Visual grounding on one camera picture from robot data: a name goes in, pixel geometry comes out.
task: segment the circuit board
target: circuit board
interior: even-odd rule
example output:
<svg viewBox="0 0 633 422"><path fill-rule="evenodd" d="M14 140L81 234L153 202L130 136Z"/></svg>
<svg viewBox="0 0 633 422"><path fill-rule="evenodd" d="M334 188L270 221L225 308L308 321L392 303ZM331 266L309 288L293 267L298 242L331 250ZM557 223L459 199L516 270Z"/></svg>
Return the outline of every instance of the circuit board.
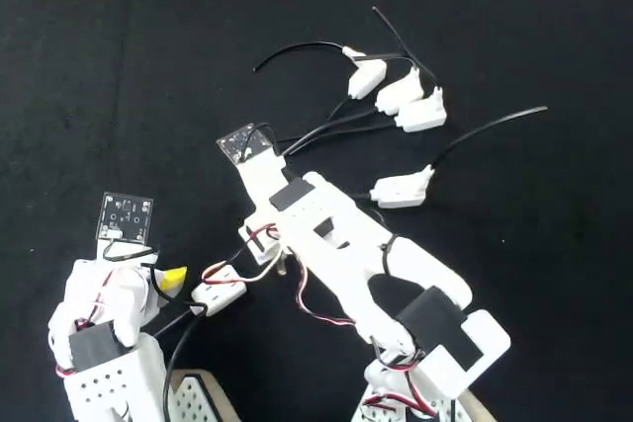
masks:
<svg viewBox="0 0 633 422"><path fill-rule="evenodd" d="M120 231L122 235L117 237L118 241L146 244L152 209L151 198L104 193L97 239L110 239L112 231Z"/></svg>
<svg viewBox="0 0 633 422"><path fill-rule="evenodd" d="M233 165L237 165L241 161L242 150L245 157L252 157L273 146L270 140L266 138L266 135L260 130L256 130L249 138L249 133L253 127L253 124L249 124L216 141L218 147L225 153Z"/></svg>

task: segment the white connector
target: white connector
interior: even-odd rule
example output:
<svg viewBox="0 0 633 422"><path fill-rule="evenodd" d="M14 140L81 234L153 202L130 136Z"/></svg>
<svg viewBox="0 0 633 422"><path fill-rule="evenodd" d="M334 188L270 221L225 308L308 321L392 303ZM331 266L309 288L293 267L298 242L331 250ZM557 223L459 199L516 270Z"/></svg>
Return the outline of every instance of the white connector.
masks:
<svg viewBox="0 0 633 422"><path fill-rule="evenodd" d="M396 116L396 126L402 127L405 132L440 127L445 122L444 95L439 87L428 98L401 106Z"/></svg>
<svg viewBox="0 0 633 422"><path fill-rule="evenodd" d="M343 54L354 61L354 56L366 56L365 53L355 51L349 46L343 47ZM382 59L368 61L354 61L358 68L349 78L347 95L351 99L363 99L378 86L387 75L387 63Z"/></svg>
<svg viewBox="0 0 633 422"><path fill-rule="evenodd" d="M381 178L369 195L380 208L418 207L426 199L426 189L435 170L426 165L421 172Z"/></svg>
<svg viewBox="0 0 633 422"><path fill-rule="evenodd" d="M214 278L215 277L218 277L219 280L230 281L232 279L239 279L239 274L235 271L233 266L224 266L214 274ZM205 303L207 305L207 316L211 316L244 294L246 294L246 284L244 282L212 285L202 282L193 289L191 298L198 303ZM198 315L202 311L202 308L192 306L191 311Z"/></svg>
<svg viewBox="0 0 633 422"><path fill-rule="evenodd" d="M412 66L407 76L385 86L376 97L376 109L388 116L397 114L400 108L424 97L419 81L419 69Z"/></svg>

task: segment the yellow object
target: yellow object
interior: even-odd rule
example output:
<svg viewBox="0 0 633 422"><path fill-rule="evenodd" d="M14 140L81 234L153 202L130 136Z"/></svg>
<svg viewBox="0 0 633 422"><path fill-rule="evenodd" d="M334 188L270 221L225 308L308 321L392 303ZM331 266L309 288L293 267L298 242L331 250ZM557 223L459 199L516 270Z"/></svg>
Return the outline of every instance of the yellow object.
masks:
<svg viewBox="0 0 633 422"><path fill-rule="evenodd" d="M163 280L160 281L159 287L164 292L173 291L174 289L182 287L186 276L186 267L178 267L164 271Z"/></svg>

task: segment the black fabric surface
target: black fabric surface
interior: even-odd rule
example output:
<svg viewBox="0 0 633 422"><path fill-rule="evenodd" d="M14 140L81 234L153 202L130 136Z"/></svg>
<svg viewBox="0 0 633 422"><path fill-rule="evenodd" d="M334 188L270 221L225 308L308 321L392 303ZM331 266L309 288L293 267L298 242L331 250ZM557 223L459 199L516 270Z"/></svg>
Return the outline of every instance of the black fabric surface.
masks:
<svg viewBox="0 0 633 422"><path fill-rule="evenodd" d="M165 266L190 266L193 285L238 246L251 211L216 138L248 122L307 130L350 73L329 51L250 68L289 42L393 49L372 5L445 85L449 123L324 141L292 169L365 192L419 170L469 128L550 106L456 150L423 207L384 215L460 273L471 309L510 334L509 352L473 387L498 420L626 420L631 2L0 0L3 420L71 420L46 323L72 262L94 256L103 192L155 198L150 241ZM249 259L238 267L255 272ZM365 387L370 348L299 312L297 278L291 266L251 286L178 365L212 371L245 421L349 420ZM306 300L340 311L316 279ZM178 333L162 340L167 353Z"/></svg>

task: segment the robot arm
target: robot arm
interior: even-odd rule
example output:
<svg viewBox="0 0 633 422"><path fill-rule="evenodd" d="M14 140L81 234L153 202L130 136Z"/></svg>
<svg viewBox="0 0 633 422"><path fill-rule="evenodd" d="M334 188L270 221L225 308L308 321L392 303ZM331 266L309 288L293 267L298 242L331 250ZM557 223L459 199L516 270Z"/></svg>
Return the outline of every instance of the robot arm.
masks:
<svg viewBox="0 0 633 422"><path fill-rule="evenodd" d="M256 206L239 230L255 259L267 262L279 246L294 254L336 295L361 338L387 350L365 373L372 393L395 391L426 400L458 397L507 350L505 331L484 310L466 315L472 292L461 277L359 210L321 175L310 172L289 180L283 157L251 129L220 139L219 146ZM236 152L242 149L248 150L246 160ZM269 223L275 223L278 239L249 238L249 230ZM398 320L373 301L367 286L372 276L383 273L424 289ZM414 394L404 373L385 371L383 363L412 360L420 353L424 358L408 373L419 390Z"/></svg>

